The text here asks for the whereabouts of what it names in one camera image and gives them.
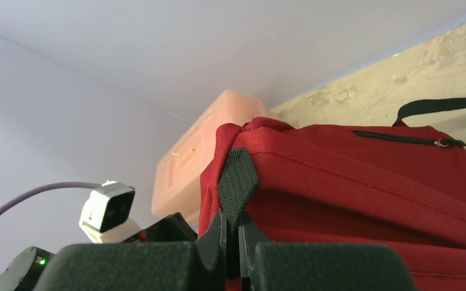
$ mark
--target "orange plastic box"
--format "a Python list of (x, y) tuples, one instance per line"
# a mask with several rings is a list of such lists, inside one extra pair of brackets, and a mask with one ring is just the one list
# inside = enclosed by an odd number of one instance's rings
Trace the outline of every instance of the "orange plastic box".
[(214, 157), (217, 128), (226, 123), (243, 125), (258, 116), (277, 118), (261, 100), (224, 91), (158, 163), (152, 213), (164, 217), (181, 212), (197, 226), (200, 175)]

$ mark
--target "red bag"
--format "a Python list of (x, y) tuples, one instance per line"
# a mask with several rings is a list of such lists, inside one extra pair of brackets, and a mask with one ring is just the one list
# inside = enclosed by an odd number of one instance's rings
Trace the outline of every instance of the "red bag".
[(255, 118), (217, 130), (201, 175), (201, 236), (222, 209), (230, 150), (246, 148), (259, 185), (230, 197), (279, 242), (378, 243), (405, 261), (419, 290), (466, 290), (466, 151), (407, 116), (466, 108), (466, 98), (403, 106), (392, 127), (311, 125)]

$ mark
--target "black strap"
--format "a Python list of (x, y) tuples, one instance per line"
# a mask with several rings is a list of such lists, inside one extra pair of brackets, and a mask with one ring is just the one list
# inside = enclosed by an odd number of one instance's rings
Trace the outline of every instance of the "black strap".
[(403, 118), (420, 115), (426, 113), (435, 113), (443, 111), (452, 111), (458, 109), (466, 109), (466, 98), (450, 98), (450, 99), (423, 99), (410, 102), (403, 105), (398, 113), (396, 122), (392, 126), (401, 123)]
[[(228, 221), (227, 258), (239, 258), (238, 226), (249, 199), (258, 188), (258, 176), (246, 148), (230, 150), (218, 183), (220, 203)], [(228, 278), (240, 276), (240, 260), (227, 260)]]

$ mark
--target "black zipper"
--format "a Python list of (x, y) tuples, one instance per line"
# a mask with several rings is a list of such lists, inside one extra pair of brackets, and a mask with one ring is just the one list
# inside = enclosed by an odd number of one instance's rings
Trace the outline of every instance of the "black zipper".
[(437, 147), (465, 147), (466, 144), (463, 141), (459, 141), (457, 139), (448, 139), (448, 138), (441, 138), (437, 141), (433, 141), (430, 139), (423, 139), (423, 138), (409, 138), (407, 136), (396, 136), (396, 135), (385, 135), (383, 133), (376, 133), (376, 132), (364, 132), (363, 130), (352, 130), (354, 135), (361, 136), (364, 138), (376, 138), (382, 139), (384, 141), (396, 141), (396, 142), (407, 142), (409, 144), (426, 144), (431, 146)]

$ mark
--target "floor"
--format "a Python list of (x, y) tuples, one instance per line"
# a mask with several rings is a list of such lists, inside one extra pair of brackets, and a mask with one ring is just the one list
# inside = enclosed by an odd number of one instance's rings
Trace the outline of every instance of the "floor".
[[(273, 109), (293, 125), (391, 125), (417, 99), (466, 97), (466, 24)], [(409, 117), (466, 143), (466, 109)]]

